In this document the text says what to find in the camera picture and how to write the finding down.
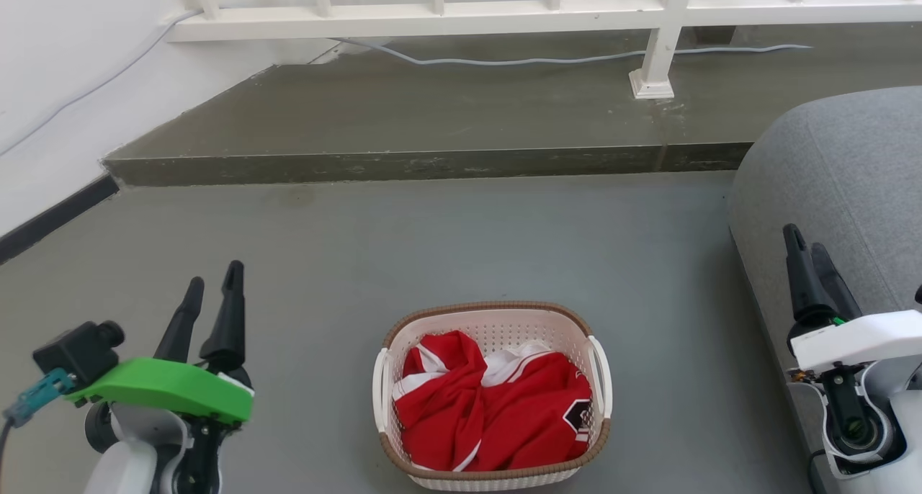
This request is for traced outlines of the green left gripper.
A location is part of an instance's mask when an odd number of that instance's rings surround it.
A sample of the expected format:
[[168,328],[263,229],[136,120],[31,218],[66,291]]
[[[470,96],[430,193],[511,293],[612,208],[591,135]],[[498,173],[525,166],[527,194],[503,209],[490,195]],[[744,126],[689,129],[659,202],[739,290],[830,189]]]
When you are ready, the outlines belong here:
[[80,403],[129,403],[233,425],[249,421],[254,391],[224,375],[245,363],[244,265],[232,261],[220,288],[222,300],[212,332],[200,349],[207,370],[187,363],[205,283],[191,278],[153,357],[119,363],[80,390],[65,395]]

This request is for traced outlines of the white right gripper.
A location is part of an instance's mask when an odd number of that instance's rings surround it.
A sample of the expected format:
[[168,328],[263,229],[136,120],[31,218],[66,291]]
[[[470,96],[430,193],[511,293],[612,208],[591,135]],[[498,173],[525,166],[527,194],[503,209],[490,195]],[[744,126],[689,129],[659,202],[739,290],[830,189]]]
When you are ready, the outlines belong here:
[[[784,225],[783,237],[794,318],[792,329],[816,330],[792,339],[798,369],[823,374],[837,363],[852,367],[921,353],[918,311],[862,317],[859,304],[824,245],[812,244],[810,254],[795,224]],[[837,317],[846,323],[833,325]]]

